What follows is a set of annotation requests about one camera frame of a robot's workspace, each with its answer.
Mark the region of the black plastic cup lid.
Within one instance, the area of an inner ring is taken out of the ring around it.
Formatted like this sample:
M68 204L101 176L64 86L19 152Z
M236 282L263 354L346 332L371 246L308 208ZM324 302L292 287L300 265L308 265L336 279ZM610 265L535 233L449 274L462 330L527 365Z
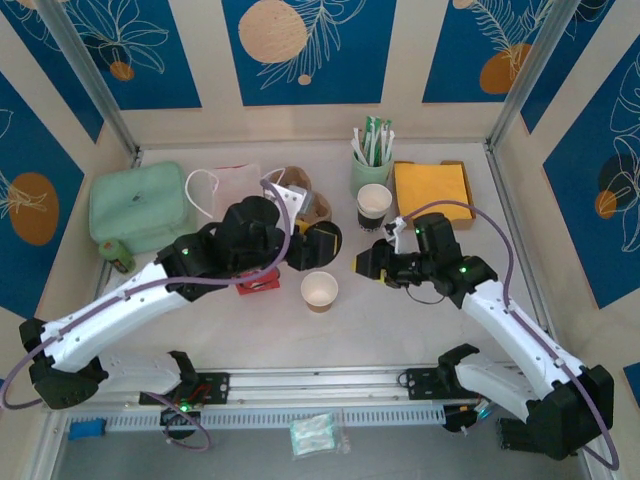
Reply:
M305 237L305 240L311 244L311 242L307 239L307 230L304 233L304 237ZM339 228L339 253L342 248L342 243L343 243L343 235L342 235L341 229ZM336 256L318 256L317 268L324 267L332 263L336 259L336 257L339 255L339 253Z

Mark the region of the brown paper cup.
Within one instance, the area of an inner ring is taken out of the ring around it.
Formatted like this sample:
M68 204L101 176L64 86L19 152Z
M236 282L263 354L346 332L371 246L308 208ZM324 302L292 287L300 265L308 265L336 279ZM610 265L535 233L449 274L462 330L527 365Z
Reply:
M331 309L337 298L339 286L331 274L317 271L304 277L300 291L309 310L315 313L324 313Z

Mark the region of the paper cup with black sleeve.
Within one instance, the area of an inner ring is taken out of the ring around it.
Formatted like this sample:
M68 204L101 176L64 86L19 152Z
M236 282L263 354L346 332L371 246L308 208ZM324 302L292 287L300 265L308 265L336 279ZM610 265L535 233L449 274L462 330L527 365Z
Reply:
M383 185L364 185L357 194L358 224L365 231L378 230L393 202L392 193Z

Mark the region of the red white paper bag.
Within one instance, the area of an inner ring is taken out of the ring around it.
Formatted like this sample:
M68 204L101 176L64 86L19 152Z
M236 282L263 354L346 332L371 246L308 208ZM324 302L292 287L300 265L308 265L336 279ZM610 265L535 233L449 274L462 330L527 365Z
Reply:
M247 196L261 196L261 169L257 164L196 169L184 185L185 196L208 222L221 222L227 209Z

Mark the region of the cardboard cup carrier stack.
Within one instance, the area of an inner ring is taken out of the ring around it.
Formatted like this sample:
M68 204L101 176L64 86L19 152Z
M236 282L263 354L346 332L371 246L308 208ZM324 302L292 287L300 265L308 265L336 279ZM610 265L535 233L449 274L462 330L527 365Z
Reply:
M298 217L309 225L321 221L330 221L332 209L329 201L319 192L312 188L309 176L302 172L300 186L307 192L303 208Z

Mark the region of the yellow paper napkin stack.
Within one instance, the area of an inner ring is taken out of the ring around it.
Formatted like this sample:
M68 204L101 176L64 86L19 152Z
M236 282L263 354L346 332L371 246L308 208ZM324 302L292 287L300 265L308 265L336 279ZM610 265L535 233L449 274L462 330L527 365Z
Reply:
M402 216L439 200L473 204L468 176L461 161L440 164L397 162L394 184L398 211Z

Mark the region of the mint green holder cup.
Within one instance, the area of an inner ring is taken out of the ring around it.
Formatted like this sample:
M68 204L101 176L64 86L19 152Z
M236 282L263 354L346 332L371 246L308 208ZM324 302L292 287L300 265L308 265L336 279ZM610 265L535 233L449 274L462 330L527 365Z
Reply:
M356 198L359 190L368 184L380 184L385 186L391 174L394 162L383 164L382 166L372 167L363 164L355 153L352 154L351 176L350 176L350 192Z

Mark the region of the mint green fabric lunch bag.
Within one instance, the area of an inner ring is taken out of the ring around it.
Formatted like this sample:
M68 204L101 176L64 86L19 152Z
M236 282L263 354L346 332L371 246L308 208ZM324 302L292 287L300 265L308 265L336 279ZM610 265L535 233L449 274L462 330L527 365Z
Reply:
M94 242L117 240L133 255L158 251L197 230L186 174L172 161L105 174L92 184L89 231Z

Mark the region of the small green bottle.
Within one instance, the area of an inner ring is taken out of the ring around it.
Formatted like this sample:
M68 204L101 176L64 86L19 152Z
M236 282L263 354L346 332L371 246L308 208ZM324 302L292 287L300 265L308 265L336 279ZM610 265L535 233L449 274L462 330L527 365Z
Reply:
M99 245L98 249L100 255L119 273L128 274L135 270L133 256L119 240L106 240Z

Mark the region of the small electronics board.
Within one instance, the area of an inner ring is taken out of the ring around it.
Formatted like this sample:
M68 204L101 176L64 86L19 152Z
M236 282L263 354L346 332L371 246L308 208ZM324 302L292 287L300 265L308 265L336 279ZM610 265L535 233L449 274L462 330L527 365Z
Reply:
M194 427L200 423L201 413L188 409L186 406L165 407L160 413L159 424L161 427Z
M444 407L444 428L451 433L468 434L468 430L486 420L492 413L495 403L482 399L471 405L449 405Z

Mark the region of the plastic bag of green packets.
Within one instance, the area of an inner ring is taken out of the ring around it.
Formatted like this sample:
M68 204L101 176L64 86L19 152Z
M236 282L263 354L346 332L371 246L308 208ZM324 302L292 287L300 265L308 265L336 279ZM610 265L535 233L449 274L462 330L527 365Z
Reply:
M338 442L334 433L333 416L325 413L292 421L290 439L295 457L335 450Z

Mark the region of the black ribbed block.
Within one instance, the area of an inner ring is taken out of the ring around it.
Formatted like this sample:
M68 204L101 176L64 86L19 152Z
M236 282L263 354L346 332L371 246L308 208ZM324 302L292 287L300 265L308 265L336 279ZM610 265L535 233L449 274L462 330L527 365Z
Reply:
M499 418L496 422L499 446L502 450L537 453L538 449L527 431L527 426L517 419Z

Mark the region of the small blue plastic object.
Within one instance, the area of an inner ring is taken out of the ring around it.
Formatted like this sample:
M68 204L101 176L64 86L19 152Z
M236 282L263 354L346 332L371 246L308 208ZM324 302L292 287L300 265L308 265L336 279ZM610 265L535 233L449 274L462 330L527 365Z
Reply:
M76 441L87 438L99 438L106 433L106 420L93 419L74 421L69 426L68 440Z

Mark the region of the aluminium table side rail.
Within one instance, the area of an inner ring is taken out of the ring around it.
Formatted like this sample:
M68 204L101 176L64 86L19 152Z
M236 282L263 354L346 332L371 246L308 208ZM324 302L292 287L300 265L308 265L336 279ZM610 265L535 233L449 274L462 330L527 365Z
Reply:
M557 340L557 331L551 318L551 312L546 302L542 285L536 278L534 258L527 251L524 224L517 211L516 198L508 185L499 155L489 143L485 144L484 149L536 319L545 332L552 339Z

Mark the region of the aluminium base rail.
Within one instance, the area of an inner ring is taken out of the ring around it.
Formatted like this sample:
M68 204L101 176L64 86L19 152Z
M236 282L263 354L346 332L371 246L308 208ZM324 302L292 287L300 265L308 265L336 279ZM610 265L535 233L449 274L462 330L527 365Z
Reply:
M389 372L268 372L260 375L233 375L228 372L198 372L205 379L213 378L214 386L226 392L225 405L239 403L250 398L302 399L329 398L409 398L408 390L401 384L403 373L394 377ZM543 400L552 391L574 380L582 380L587 369L577 361L560 358L547 362L535 361L531 372L516 372L496 364L481 353L463 358L455 366L461 386L471 391L470 399L427 399L467 401L476 396L497 401L512 410L527 412L528 403ZM94 396L137 393L141 405L179 407L167 397L170 390L181 383L180 368L170 355L156 360L113 357L106 361L93 359L85 368L75 373L54 369L50 362L41 359L29 369L31 382L44 403L51 409L62 410L78 406ZM206 405L188 409L198 410Z

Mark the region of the aluminium frame post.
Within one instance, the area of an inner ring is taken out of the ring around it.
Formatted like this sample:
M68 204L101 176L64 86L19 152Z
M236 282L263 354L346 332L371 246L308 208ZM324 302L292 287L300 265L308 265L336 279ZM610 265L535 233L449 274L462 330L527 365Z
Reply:
M494 153L506 138L516 117L536 85L581 0L556 0L540 28L524 65L517 75L503 108L485 141L485 150Z
M136 166L140 147L73 23L57 0L34 0L36 10L85 92Z

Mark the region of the aluminium frame strut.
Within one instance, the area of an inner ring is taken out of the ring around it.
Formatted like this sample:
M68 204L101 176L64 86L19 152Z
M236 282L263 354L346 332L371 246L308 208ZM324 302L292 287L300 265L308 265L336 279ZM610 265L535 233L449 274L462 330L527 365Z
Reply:
M62 412L46 412L38 423L38 436L30 456L31 465L23 480L51 480L56 459L65 436L68 415Z

